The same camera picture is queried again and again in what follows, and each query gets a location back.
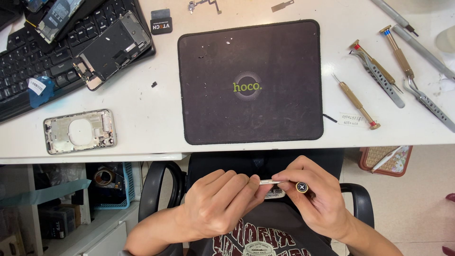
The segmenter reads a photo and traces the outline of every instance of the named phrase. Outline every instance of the black keyboard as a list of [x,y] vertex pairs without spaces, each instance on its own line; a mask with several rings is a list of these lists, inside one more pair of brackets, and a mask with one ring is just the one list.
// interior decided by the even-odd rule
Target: black keyboard
[[[84,86],[73,69],[72,58],[128,10],[139,17],[150,34],[138,0],[107,0],[92,15],[76,23],[52,52],[43,53],[25,28],[9,35],[7,51],[0,54],[0,123],[33,109],[27,92],[29,78],[47,76],[54,81],[54,96],[48,102]],[[132,63],[154,54],[152,42]]]

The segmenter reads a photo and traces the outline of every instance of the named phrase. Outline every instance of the floor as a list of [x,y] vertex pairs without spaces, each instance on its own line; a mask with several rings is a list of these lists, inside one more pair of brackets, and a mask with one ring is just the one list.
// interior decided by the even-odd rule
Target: floor
[[[455,203],[445,199],[455,192],[454,153],[455,145],[414,146],[401,178],[369,174],[345,159],[340,183],[360,184],[368,190],[376,230],[405,256],[443,256],[442,246],[455,249]],[[188,160],[177,162],[184,171]],[[171,188],[172,178],[167,173],[160,209],[167,206]],[[346,207],[352,211],[352,196],[344,197]],[[332,248],[340,256],[349,254],[342,243],[334,241]]]

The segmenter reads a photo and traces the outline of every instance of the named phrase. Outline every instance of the right hand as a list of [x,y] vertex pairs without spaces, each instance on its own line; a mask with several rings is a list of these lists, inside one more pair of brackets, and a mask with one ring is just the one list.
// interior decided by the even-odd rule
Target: right hand
[[212,238],[232,231],[240,218],[264,201],[272,185],[259,186],[251,178],[230,170],[217,170],[196,181],[178,209],[177,221],[188,241]]
[[299,156],[272,179],[308,184],[310,191],[305,194],[299,193],[292,182],[279,183],[278,187],[286,192],[313,231],[338,241],[348,234],[355,218],[345,208],[339,181],[333,175],[307,157]]

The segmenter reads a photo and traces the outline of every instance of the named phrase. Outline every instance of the blue basket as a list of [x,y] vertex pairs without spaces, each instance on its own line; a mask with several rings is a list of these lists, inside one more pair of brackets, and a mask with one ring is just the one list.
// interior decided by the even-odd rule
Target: blue basket
[[95,210],[126,209],[134,199],[133,168],[131,162],[123,162],[123,174],[125,177],[126,199],[120,204],[96,204]]

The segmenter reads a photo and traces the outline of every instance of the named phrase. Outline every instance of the black t-shirt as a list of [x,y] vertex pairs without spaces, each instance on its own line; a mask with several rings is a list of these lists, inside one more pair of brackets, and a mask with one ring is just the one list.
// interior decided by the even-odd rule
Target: black t-shirt
[[[126,251],[119,256],[129,256]],[[159,256],[182,256],[182,244]],[[337,256],[324,236],[312,231],[285,203],[264,202],[226,235],[190,244],[187,256]]]

